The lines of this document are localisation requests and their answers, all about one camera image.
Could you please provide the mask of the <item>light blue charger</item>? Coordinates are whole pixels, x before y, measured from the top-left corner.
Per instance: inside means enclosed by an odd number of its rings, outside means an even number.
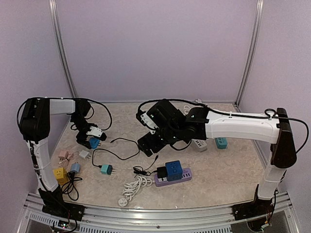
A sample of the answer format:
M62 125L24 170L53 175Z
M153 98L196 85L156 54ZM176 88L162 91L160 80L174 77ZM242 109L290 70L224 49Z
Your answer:
M101 141L95 137L89 139L91 149L96 149L98 146L101 145Z

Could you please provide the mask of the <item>black charger with cable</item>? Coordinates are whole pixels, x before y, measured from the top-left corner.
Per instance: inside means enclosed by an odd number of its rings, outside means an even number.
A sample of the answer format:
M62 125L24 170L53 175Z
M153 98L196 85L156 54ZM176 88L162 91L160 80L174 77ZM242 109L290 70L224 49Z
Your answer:
M149 169L155 164L155 162L158 159L158 155L155 156L154 161L151 163L151 165L149 167L147 167L146 169L144 169L142 166L134 166L133 167L133 173L135 174L135 177L137 175L141 175L141 176L151 176L152 174L156 174L158 176L158 178L163 179L165 177L167 177L167 169L165 166L161 166L158 167L156 170L154 171L150 171Z

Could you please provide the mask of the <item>blue cube socket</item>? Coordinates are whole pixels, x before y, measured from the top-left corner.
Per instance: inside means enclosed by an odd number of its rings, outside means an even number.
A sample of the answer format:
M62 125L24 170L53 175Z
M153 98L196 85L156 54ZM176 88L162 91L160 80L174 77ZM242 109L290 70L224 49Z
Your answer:
M167 171L167 181L172 182L182 179L183 170L179 160L167 162L165 167Z

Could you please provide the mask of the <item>teal charger with cable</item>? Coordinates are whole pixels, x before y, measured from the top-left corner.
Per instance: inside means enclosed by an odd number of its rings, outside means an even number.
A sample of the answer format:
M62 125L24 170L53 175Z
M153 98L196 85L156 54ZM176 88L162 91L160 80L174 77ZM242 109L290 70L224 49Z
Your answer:
M118 141L118 140L123 140L123 141L127 141L127 142L134 143L134 144L136 145L138 151L137 151L135 154L133 154L133 155L127 157L127 158L121 158L121 157L119 157L116 153L114 153L114 152L112 152L112 151L110 151L110 150L103 149L103 148L96 148L96 149L94 149L93 152L92 152L92 159L91 159L91 162L92 162L92 165L93 165L94 167L97 167L97 168L100 169L100 172L101 172L102 174L111 175L111 173L113 172L114 168L113 168L113 166L112 166L111 164L102 164L102 165L97 165L97 164L95 164L95 163L94 163L94 157L95 157L95 153L96 153L96 152L98 152L98 151L108 152L109 154L114 155L116 158L118 158L118 159L121 160L121 161L126 161L126 160L129 160L129 159L132 159L133 157L139 155L139 153L140 153L139 145L138 145L138 143L137 143L136 141L134 141L134 140L127 139L127 138L123 138L123 137L118 137L118 138L115 138L115 139L111 140L110 143L114 143L114 142L116 142L116 141Z

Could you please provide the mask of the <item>yellow cube socket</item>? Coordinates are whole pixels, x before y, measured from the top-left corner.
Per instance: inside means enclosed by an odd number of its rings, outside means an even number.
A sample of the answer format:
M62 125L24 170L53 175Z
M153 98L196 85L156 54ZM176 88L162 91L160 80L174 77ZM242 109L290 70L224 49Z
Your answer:
M67 171L64 167L54 169L53 173L60 186L63 186L69 181Z

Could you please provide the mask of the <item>purple power strip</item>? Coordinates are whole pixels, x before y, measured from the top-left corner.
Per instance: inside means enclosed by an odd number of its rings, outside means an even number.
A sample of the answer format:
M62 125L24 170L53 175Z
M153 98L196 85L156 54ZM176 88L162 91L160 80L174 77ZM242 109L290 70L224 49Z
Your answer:
M156 187L163 187L191 180L192 180L192 171L189 167L183 169L181 179L174 181L168 181L167 178L158 178L157 175L155 175L153 179L143 176L137 176L135 181L125 183L123 185L122 198L118 200L118 205L120 207L125 207L126 205L128 205L128 203L133 199L133 197L136 196L139 193L139 191L144 187L150 187L153 184Z

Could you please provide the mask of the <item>white power strip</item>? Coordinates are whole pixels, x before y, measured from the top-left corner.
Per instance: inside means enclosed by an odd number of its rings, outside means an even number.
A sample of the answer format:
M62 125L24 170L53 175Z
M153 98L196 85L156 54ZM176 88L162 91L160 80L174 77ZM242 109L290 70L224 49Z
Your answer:
M205 140L193 139L191 145L198 152L207 150L207 143Z

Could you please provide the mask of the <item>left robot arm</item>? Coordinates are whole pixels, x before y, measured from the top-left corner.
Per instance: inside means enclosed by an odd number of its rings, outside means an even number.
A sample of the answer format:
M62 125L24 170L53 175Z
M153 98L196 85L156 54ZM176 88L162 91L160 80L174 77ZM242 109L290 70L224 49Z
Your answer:
M69 115L78 131L77 143L90 149L88 138L106 139L102 129L87 121L90 109L90 101L87 99L34 97L25 100L17 111L17 126L31 155L40 196L58 216L65 215L68 205L62 201L61 188L51 166L48 149L50 119L52 115Z

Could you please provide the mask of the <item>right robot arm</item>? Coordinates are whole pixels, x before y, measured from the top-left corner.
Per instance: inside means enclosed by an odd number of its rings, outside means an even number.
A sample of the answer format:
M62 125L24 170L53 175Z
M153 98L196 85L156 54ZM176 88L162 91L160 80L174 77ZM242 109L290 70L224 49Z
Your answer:
M194 103L187 114L177 109L170 99L152 100L153 106L137 109L136 118L149 132L138 140L147 155L171 148L183 141L209 138L237 138L270 143L271 156L264 176L258 184L256 199L248 205L252 215L258 216L272 199L286 170L297 161L290 119L286 110L267 109L263 114L233 113L215 110L202 103Z

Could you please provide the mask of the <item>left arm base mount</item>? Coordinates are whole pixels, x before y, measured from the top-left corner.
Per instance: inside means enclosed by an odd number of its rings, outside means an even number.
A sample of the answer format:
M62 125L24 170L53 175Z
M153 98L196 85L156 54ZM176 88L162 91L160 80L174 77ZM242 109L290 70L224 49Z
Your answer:
M50 203L43 205L42 212L57 217L81 221L85 212L85 206L67 202L64 205Z

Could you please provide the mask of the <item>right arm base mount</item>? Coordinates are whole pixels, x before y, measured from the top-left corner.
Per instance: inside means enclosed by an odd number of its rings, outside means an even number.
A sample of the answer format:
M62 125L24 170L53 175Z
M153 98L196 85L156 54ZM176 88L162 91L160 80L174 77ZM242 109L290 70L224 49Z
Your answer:
M270 200L250 201L242 204L235 204L232 207L234 219L236 221L271 213L273 209Z

